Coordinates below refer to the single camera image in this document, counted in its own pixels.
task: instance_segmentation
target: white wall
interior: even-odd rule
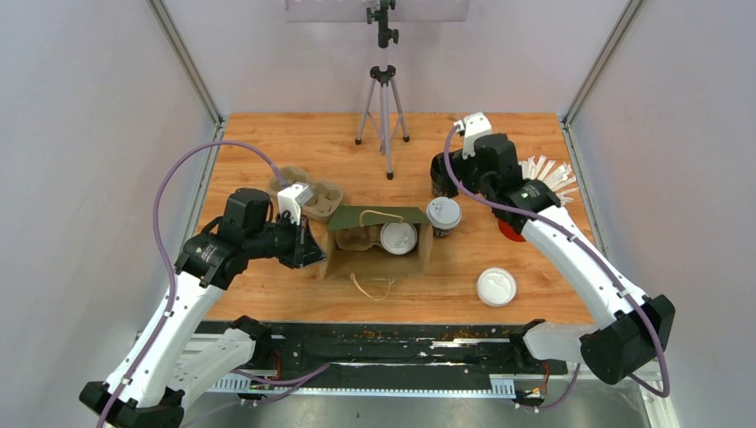
[[[472,0],[466,22],[391,24],[403,107],[565,113],[625,3]],[[284,0],[166,4],[223,113],[364,107],[376,24],[287,24]]]
[[[680,426],[753,426],[756,3],[648,1],[575,126],[608,252],[666,293]]]
[[[145,1],[0,2],[2,426],[86,427],[84,383],[164,291],[152,197],[210,123]],[[167,192],[171,253],[198,165]]]

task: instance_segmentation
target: paper coffee cup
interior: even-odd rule
[[[417,231],[408,223],[386,223],[381,228],[381,246],[384,250],[401,256],[417,245]]]
[[[459,222],[462,221],[462,209],[455,200],[441,196],[428,204],[425,215],[433,225],[433,235],[445,238],[451,235]]]

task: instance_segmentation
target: tripod head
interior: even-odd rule
[[[394,10],[396,7],[397,0],[380,0],[379,7],[375,11],[367,8],[367,23],[378,22],[378,47],[381,49],[389,47],[391,40],[394,44],[399,43],[399,30],[389,28],[389,8]]]

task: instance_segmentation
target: tripod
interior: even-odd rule
[[[394,76],[397,74],[397,69],[393,65],[389,65],[389,51],[386,50],[389,47],[389,41],[393,40],[394,44],[399,42],[399,31],[397,29],[389,29],[389,7],[394,9],[396,7],[396,0],[381,0],[380,8],[375,12],[371,12],[370,8],[367,9],[367,23],[370,24],[375,19],[378,22],[378,47],[384,49],[383,56],[383,71],[380,66],[374,66],[370,69],[370,77],[373,81],[370,82],[370,90],[367,95],[367,103],[365,109],[362,111],[362,119],[359,121],[359,129],[357,130],[357,138],[355,138],[355,144],[362,144],[362,133],[365,130],[365,120],[370,118],[373,122],[375,132],[381,138],[381,154],[386,156],[386,178],[389,180],[394,178],[394,169],[391,166],[391,139],[396,134],[399,125],[402,127],[402,136],[404,141],[409,141],[409,133],[407,132],[407,123],[404,119],[404,111],[401,108],[401,100],[399,99],[399,90],[397,89],[397,83],[394,80]],[[370,101],[373,99],[373,92],[375,90],[375,84],[381,84],[381,127],[373,119],[373,115],[370,113]],[[391,131],[391,123],[389,116],[389,85],[391,85],[391,92],[394,94],[394,102],[397,104],[397,114],[399,119],[397,124]]]

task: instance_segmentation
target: paper bag handle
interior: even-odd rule
[[[373,214],[378,214],[379,216],[398,218],[399,223],[404,223],[404,218],[397,214],[390,214],[388,212],[380,212],[376,210],[363,210],[362,212],[359,213],[359,226],[360,227],[365,227],[365,222],[363,221],[362,217],[364,217],[365,214],[367,214],[368,212],[373,213]]]
[[[370,299],[372,301],[381,301],[381,300],[389,297],[389,293],[391,292],[391,285],[397,282],[396,278],[375,278],[376,281],[380,280],[380,279],[388,279],[389,280],[389,288],[386,289],[386,293],[380,299],[376,299],[375,297],[373,297],[370,294],[368,294],[365,290],[363,290],[362,287],[359,286],[359,283],[357,282],[357,276],[355,276],[354,274],[350,274],[349,275],[349,279],[352,280],[352,283],[357,287],[358,290],[360,290],[365,296],[367,296],[368,299]]]

